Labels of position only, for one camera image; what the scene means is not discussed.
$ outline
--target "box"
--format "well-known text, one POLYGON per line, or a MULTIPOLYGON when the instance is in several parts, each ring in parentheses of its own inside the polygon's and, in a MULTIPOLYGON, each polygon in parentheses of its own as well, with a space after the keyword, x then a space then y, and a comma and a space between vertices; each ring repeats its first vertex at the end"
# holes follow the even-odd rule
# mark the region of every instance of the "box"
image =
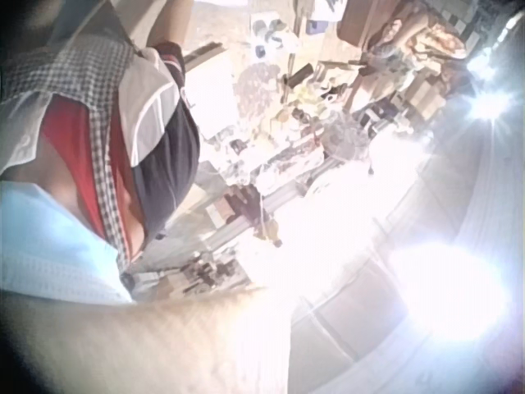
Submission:
POLYGON ((440 108, 443 108, 445 104, 445 98, 439 94, 436 87, 432 86, 414 107, 422 118, 427 121, 433 117, 440 108))

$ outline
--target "person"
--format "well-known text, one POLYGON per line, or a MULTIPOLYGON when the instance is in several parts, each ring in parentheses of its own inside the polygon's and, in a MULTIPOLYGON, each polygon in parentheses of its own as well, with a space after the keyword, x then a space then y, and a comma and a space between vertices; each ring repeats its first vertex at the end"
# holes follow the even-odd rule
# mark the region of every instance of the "person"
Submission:
POLYGON ((138 50, 109 1, 66 0, 44 46, 2 61, 2 291, 132 302, 119 276, 199 162, 181 53, 192 5, 167 0, 138 50))
POLYGON ((371 43, 345 110, 356 112, 408 88, 424 67, 439 75, 447 58, 466 56, 464 43, 441 15, 423 3, 407 2, 371 43))

